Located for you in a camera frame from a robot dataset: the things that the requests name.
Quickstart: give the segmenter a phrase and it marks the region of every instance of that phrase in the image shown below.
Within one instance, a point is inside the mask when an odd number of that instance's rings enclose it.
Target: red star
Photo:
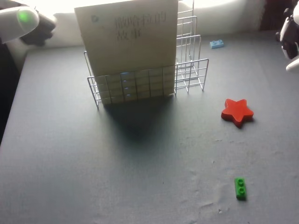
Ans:
[[[225,120],[233,121],[238,128],[241,128],[244,121],[252,119],[253,112],[248,109],[247,101],[245,99],[241,99],[239,101],[227,99],[225,101],[225,109],[222,111],[221,117]]]

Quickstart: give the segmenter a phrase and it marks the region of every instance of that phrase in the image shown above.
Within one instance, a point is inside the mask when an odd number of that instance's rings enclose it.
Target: wire rack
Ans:
[[[183,14],[193,14],[194,9],[194,0],[192,4],[192,9],[185,10],[179,12],[179,15]],[[201,36],[196,35],[196,24],[197,24],[197,17],[196,16],[187,16],[178,19],[178,29],[177,29],[177,53],[176,53],[176,64],[173,66],[163,67],[160,68],[162,74],[162,91],[158,94],[153,94],[149,91],[148,97],[154,96],[163,96],[169,95],[171,93],[178,92],[178,89],[185,88],[187,92],[191,86],[199,85],[202,90],[205,88],[206,83],[206,75],[209,65],[209,59],[200,59],[200,45],[201,45]],[[87,52],[84,52],[85,60],[87,63],[87,67],[89,70],[90,76],[87,78],[90,90],[93,95],[94,102],[99,108],[99,103],[102,102],[103,104],[109,103],[119,103],[119,102],[126,102],[131,100],[139,100],[141,97],[137,96],[137,94],[132,94],[132,92],[137,93],[137,80],[139,79],[139,74],[141,71],[130,71],[130,72],[123,72],[120,74],[120,85],[122,89],[122,94],[120,96],[114,96],[113,91],[109,90],[107,98],[101,98],[100,94],[103,93],[101,91],[100,85],[96,83],[96,77],[93,75],[92,68],[89,63]],[[172,72],[175,73],[174,82],[172,82],[172,90],[168,89],[166,84],[169,84],[169,81],[166,82],[167,76],[166,71],[169,69],[173,70]],[[151,71],[157,69],[148,69],[143,70],[143,78],[144,74],[148,78],[151,79]],[[129,74],[132,78],[130,80],[133,83],[132,86],[126,86],[124,82],[125,75]],[[107,83],[107,80],[111,78],[111,76],[104,76],[104,79]]]

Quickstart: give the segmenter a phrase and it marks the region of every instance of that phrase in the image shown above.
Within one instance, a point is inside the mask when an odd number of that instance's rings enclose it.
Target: gray table surface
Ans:
[[[31,51],[0,148],[0,224],[299,223],[299,74],[273,32],[221,38],[203,38],[204,92],[99,110],[83,47]],[[223,121],[226,98],[254,122]]]

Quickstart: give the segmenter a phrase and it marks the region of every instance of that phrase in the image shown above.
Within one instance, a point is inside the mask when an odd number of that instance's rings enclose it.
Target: green lego brick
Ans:
[[[238,200],[245,201],[247,197],[245,179],[242,177],[235,178],[235,195]]]

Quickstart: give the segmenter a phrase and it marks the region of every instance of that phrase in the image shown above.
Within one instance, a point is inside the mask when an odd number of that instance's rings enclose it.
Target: green light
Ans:
[[[22,22],[28,22],[29,19],[30,19],[30,17],[28,16],[28,14],[25,13],[25,12],[19,12],[18,16],[19,16],[19,20],[22,21]]]

